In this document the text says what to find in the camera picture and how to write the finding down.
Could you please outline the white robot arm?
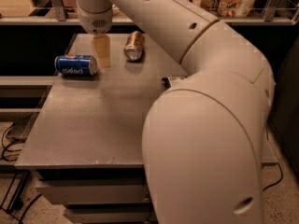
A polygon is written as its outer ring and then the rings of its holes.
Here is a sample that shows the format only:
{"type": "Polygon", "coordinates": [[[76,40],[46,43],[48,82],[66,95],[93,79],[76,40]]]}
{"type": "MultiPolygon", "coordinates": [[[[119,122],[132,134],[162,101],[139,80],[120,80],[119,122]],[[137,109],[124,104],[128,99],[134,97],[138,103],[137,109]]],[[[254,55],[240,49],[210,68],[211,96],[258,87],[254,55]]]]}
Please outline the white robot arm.
{"type": "Polygon", "coordinates": [[[275,80],[263,54],[187,0],[76,0],[90,34],[118,7],[187,72],[152,105],[142,156],[159,224],[263,224],[265,126],[275,80]]]}

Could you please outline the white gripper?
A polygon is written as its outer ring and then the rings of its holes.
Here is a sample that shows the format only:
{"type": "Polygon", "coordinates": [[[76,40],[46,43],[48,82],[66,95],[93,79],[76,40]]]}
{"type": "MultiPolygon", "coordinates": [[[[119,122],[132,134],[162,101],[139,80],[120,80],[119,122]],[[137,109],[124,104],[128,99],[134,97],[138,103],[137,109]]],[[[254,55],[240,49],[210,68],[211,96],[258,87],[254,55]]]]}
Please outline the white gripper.
{"type": "Polygon", "coordinates": [[[110,67],[110,39],[105,34],[111,27],[113,11],[109,0],[76,0],[78,19],[83,29],[93,36],[93,54],[100,68],[110,67]]]}

